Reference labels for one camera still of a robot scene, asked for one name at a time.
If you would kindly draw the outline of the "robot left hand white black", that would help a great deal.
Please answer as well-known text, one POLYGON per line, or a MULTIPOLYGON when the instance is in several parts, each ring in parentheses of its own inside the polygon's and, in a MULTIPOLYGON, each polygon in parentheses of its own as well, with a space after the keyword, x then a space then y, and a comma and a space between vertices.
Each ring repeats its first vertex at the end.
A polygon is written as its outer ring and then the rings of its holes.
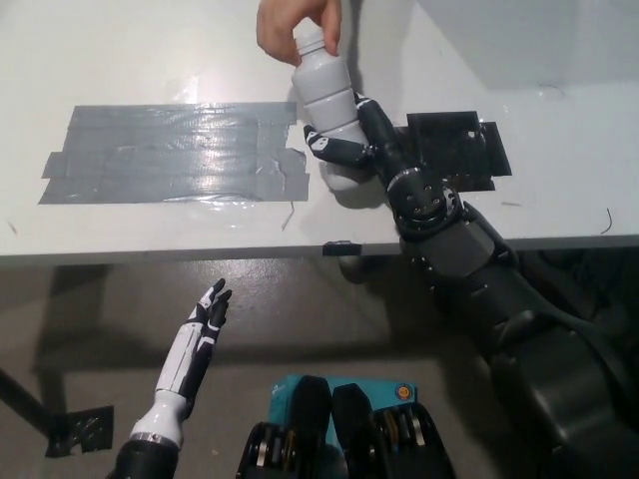
POLYGON ((153 405, 135 423, 132 440, 183 445, 183 423, 193 411, 215 354, 231 295, 226 281, 218 280, 180 326, 156 384, 153 405))

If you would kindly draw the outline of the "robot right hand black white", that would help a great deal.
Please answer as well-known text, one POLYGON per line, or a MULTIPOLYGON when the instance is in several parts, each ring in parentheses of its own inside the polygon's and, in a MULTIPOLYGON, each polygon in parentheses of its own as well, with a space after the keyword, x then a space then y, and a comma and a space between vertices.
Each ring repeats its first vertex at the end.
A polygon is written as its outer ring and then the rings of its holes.
POLYGON ((404 148, 394 125, 379 103, 359 93, 354 93, 354 103, 367 145, 330 138, 314 126, 305 125, 305 141, 313 155, 339 167, 374 171, 385 185, 389 185, 397 176, 420 171, 419 161, 404 148))

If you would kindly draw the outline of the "person bare hand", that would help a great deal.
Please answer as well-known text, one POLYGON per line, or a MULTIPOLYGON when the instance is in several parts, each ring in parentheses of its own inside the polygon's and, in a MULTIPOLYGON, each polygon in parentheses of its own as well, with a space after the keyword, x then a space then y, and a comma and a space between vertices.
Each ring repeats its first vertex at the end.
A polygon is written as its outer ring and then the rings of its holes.
POLYGON ((322 29, 326 50, 338 55, 341 3, 334 0, 261 1, 256 19, 258 46, 270 57, 297 67, 301 63, 294 30, 309 19, 322 29))

